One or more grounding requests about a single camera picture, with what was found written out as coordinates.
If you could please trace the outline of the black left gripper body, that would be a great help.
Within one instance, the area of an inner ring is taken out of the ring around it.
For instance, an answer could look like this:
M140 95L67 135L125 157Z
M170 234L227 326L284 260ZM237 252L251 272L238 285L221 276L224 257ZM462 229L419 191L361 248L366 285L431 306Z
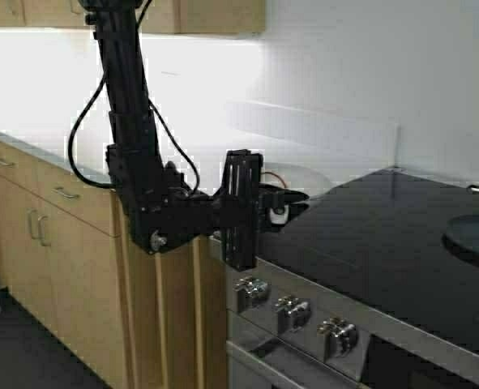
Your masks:
M260 153L227 152L216 193L222 258L237 271L256 267L259 234L278 233L309 208L309 195L262 183L262 167Z

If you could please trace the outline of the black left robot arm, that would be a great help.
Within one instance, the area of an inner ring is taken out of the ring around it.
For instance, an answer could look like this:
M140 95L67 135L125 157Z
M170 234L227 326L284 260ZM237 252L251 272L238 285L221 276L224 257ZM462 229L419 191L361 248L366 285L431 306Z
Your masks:
M109 98L113 143L107 147L108 188L127 218L130 239L147 254L175 250L218 233L224 261L238 271L256 266L258 235L278 232L309 207L308 196L265 184L263 156L227 152L220 188L206 194L160 156L161 119L148 93L136 11L140 1L84 1L94 28Z

